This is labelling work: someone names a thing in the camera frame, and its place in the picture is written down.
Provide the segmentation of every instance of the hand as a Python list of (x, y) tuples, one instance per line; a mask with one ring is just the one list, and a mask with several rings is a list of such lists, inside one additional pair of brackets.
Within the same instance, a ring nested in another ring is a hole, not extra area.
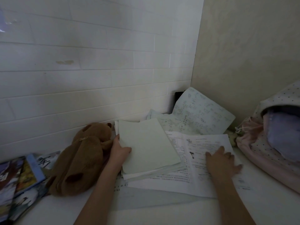
[(231, 179), (238, 174), (243, 165), (234, 166), (234, 155), (230, 152), (224, 154), (224, 147), (221, 146), (213, 155), (206, 152), (206, 166), (213, 180)]
[(131, 147), (121, 147), (119, 138), (120, 135), (118, 134), (113, 140), (113, 145), (110, 151), (110, 158), (108, 162), (116, 166), (120, 171), (123, 163), (131, 152)]

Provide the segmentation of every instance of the wall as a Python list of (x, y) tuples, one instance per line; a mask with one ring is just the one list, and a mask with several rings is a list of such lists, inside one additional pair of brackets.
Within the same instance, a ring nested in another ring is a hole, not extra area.
[(300, 0), (205, 0), (191, 86), (236, 116), (300, 79)]
[(170, 111), (203, 0), (0, 0), (0, 158), (68, 146), (92, 121)]

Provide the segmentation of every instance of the peeling paint spot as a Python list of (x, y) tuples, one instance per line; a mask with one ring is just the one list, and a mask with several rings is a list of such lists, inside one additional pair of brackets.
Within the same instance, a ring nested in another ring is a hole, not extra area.
[(66, 61), (56, 61), (59, 65), (72, 65), (74, 63), (73, 60), (66, 60)]

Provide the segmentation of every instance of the plush bear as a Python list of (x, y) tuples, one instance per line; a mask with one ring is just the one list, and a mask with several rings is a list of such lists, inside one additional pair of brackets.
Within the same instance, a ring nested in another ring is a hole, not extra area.
[(110, 123), (91, 123), (59, 155), (47, 186), (54, 196), (75, 196), (94, 185), (109, 157), (113, 141)]

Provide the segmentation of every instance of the white table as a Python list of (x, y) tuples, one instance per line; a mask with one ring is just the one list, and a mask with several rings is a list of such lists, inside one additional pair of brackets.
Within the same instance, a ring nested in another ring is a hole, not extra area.
[[(259, 195), (245, 202), (257, 224), (300, 224), (300, 194), (287, 188), (253, 165), (238, 149), (248, 181)], [(18, 224), (73, 224), (90, 191), (72, 198), (52, 196), (40, 201)], [(221, 224), (218, 201), (203, 199), (197, 202), (150, 208), (114, 211), (108, 224)]]

